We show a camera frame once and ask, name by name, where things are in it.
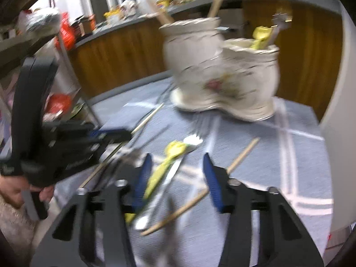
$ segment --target blue tablecloth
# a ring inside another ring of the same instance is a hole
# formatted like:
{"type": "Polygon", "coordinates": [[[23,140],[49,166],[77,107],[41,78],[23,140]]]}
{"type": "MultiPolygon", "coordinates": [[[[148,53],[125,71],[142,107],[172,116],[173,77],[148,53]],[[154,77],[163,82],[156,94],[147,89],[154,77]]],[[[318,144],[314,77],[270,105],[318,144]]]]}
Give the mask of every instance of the blue tablecloth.
{"type": "MultiPolygon", "coordinates": [[[[113,113],[104,127],[133,127],[147,111],[155,107],[157,97],[171,79],[156,81],[99,102],[95,109],[102,117],[113,113]]],[[[202,156],[209,152],[214,163],[228,167],[255,137],[261,140],[240,166],[235,177],[248,186],[265,190],[280,188],[305,224],[323,254],[332,220],[332,184],[325,142],[311,107],[275,98],[276,113],[265,121],[248,123],[217,110],[202,113],[210,118],[203,144],[188,155],[170,186],[155,221],[184,205],[205,187],[201,171],[202,156]]],[[[165,146],[182,140],[192,128],[193,114],[176,109],[167,99],[165,106],[149,122],[131,146],[140,158],[153,154],[158,165],[165,146]]],[[[106,155],[113,150],[111,146],[106,155]]],[[[56,197],[65,204],[88,170],[56,186],[56,197]]],[[[229,215],[217,213],[207,196],[175,222],[149,236],[141,237],[130,229],[131,243],[138,266],[218,265],[225,240],[229,215]]],[[[258,212],[253,212],[251,265],[257,263],[258,212]]],[[[99,257],[103,256],[100,243],[99,257]]]]}

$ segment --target chopstick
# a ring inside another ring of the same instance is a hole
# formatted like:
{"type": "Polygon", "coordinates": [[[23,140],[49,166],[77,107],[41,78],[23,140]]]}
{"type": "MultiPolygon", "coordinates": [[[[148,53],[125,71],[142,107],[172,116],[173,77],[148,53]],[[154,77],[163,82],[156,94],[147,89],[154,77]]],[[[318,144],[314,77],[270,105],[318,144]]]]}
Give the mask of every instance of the chopstick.
{"type": "MultiPolygon", "coordinates": [[[[255,147],[255,145],[259,142],[259,138],[254,138],[249,145],[241,152],[238,157],[233,161],[233,163],[227,168],[227,174],[230,174],[241,162],[242,160],[249,154],[249,152],[255,147]]],[[[147,236],[152,234],[153,232],[158,231],[159,229],[163,228],[169,222],[174,221],[180,215],[188,211],[190,208],[194,207],[197,203],[199,203],[207,194],[209,194],[209,189],[205,188],[201,191],[194,199],[186,203],[184,206],[180,207],[177,211],[170,214],[166,217],[163,221],[153,225],[152,227],[148,228],[146,231],[141,233],[141,236],[147,236]]]]}
{"type": "Polygon", "coordinates": [[[147,0],[147,3],[158,14],[157,19],[162,25],[174,23],[174,19],[165,11],[159,9],[154,0],[147,0]]]}
{"type": "Polygon", "coordinates": [[[210,10],[209,10],[209,14],[208,14],[208,18],[214,18],[217,14],[218,11],[221,7],[223,0],[213,0],[210,10]]]}
{"type": "MultiPolygon", "coordinates": [[[[160,110],[163,106],[163,103],[158,105],[132,132],[134,135],[138,132],[149,120],[156,114],[158,110],[160,110]]],[[[128,142],[120,142],[119,145],[95,168],[95,170],[88,176],[88,178],[79,186],[79,188],[84,188],[87,183],[104,167],[106,167],[108,161],[119,151],[128,142]]]]}

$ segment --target human hand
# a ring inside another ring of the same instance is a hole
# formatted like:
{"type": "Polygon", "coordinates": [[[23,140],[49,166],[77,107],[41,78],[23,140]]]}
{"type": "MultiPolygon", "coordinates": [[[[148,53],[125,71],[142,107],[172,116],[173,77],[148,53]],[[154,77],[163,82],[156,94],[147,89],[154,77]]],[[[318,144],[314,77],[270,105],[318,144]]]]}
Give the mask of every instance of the human hand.
{"type": "Polygon", "coordinates": [[[0,176],[0,194],[14,208],[20,208],[24,204],[21,191],[28,189],[40,192],[39,198],[42,202],[50,201],[55,190],[53,185],[45,188],[32,186],[24,176],[0,176]]]}

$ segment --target silver fork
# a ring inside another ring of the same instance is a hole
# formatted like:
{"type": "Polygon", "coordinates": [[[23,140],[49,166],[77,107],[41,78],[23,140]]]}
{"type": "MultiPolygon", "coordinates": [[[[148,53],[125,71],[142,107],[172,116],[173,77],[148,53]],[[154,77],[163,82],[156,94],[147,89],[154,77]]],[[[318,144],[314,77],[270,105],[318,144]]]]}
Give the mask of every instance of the silver fork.
{"type": "Polygon", "coordinates": [[[147,204],[142,213],[135,219],[134,228],[136,230],[143,231],[148,228],[149,222],[156,215],[157,207],[161,203],[164,193],[172,182],[172,179],[179,169],[179,166],[185,155],[196,150],[197,147],[202,144],[209,127],[209,118],[210,117],[204,117],[200,113],[195,113],[193,115],[192,131],[183,139],[183,142],[186,144],[186,150],[180,157],[176,159],[158,191],[156,194],[154,194],[152,200],[147,204]]]}

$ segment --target wood panel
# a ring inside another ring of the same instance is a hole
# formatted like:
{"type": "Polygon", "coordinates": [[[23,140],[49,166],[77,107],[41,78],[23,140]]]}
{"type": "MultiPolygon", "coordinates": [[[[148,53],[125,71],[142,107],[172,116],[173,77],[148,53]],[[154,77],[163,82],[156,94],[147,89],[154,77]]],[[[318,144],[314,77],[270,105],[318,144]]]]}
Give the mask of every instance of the wood panel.
{"type": "Polygon", "coordinates": [[[84,92],[93,97],[166,68],[164,37],[156,19],[126,26],[93,39],[69,53],[84,92]]]}
{"type": "Polygon", "coordinates": [[[275,42],[280,48],[279,97],[313,107],[320,120],[325,113],[339,73],[342,51],[341,16],[301,3],[280,0],[245,0],[243,12],[249,35],[257,26],[271,26],[280,7],[291,8],[291,28],[275,42]]]}

